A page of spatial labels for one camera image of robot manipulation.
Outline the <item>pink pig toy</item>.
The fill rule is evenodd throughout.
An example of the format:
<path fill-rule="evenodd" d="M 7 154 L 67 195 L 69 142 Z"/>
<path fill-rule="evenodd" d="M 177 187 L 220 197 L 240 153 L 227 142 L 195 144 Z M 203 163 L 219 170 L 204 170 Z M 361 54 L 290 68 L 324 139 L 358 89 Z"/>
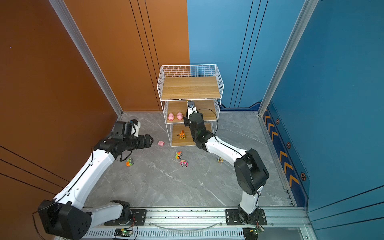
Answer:
<path fill-rule="evenodd" d="M 183 114 L 182 114 L 181 112 L 178 112 L 178 113 L 177 113 L 177 119 L 178 119 L 179 121 L 181 121 L 181 120 L 184 119 L 184 116 L 183 116 Z"/>
<path fill-rule="evenodd" d="M 172 122 L 172 121 L 174 120 L 174 118 L 175 118 L 175 117 L 174 117 L 174 114 L 173 114 L 173 113 L 169 113 L 169 114 L 168 114 L 168 120 L 169 120 L 169 121 Z"/>

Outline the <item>pink toy truck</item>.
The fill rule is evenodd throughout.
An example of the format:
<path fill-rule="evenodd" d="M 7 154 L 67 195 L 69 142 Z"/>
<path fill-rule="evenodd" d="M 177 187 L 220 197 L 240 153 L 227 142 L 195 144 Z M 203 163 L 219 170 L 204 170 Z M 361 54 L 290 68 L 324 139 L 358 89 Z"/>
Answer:
<path fill-rule="evenodd" d="M 181 165 L 182 167 L 188 167 L 188 162 L 187 162 L 187 161 L 184 161 L 184 160 L 181 160 L 181 161 L 180 161 L 180 165 Z"/>

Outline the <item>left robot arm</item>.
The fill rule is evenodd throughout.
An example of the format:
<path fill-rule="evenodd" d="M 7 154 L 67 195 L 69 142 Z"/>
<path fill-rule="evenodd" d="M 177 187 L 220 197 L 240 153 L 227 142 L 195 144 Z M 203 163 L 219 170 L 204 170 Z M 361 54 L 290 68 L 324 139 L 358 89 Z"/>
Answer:
<path fill-rule="evenodd" d="M 44 200 L 36 214 L 39 215 L 44 231 L 68 240 L 80 240 L 89 229 L 112 222 L 117 225 L 134 224 L 134 214 L 125 201 L 84 209 L 91 190 L 106 169 L 116 160 L 125 161 L 123 152 L 150 148 L 154 139 L 140 135 L 141 124 L 137 120 L 115 122 L 113 130 L 101 139 L 75 177 L 51 201 Z"/>

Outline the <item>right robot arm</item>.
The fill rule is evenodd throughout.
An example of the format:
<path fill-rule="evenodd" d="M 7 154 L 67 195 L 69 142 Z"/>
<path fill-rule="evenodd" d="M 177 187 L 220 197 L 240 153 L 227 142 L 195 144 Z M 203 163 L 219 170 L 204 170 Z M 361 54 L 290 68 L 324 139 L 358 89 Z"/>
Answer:
<path fill-rule="evenodd" d="M 237 210 L 238 216 L 233 222 L 265 226 L 266 215 L 258 202 L 270 174 L 259 153 L 254 149 L 246 151 L 223 142 L 216 134 L 207 130 L 203 114 L 197 110 L 188 113 L 184 122 L 190 128 L 193 141 L 199 149 L 217 155 L 234 167 L 243 193 Z"/>

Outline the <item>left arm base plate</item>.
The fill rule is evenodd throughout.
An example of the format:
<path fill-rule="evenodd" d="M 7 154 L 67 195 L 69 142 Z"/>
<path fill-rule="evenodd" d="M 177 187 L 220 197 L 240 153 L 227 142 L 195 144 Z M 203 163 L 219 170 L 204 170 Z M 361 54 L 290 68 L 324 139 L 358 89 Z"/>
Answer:
<path fill-rule="evenodd" d="M 146 209 L 130 209 L 122 213 L 116 220 L 105 222 L 105 226 L 144 226 L 147 216 Z"/>

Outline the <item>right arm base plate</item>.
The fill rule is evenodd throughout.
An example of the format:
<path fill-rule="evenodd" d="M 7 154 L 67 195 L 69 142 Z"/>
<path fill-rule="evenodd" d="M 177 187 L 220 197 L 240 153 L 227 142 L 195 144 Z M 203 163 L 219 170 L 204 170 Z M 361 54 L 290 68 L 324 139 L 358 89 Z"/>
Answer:
<path fill-rule="evenodd" d="M 226 223 L 229 226 L 235 225 L 261 225 L 266 226 L 267 217 L 265 211 L 261 208 L 257 208 L 250 215 L 243 211 L 241 208 L 239 209 L 226 209 Z"/>

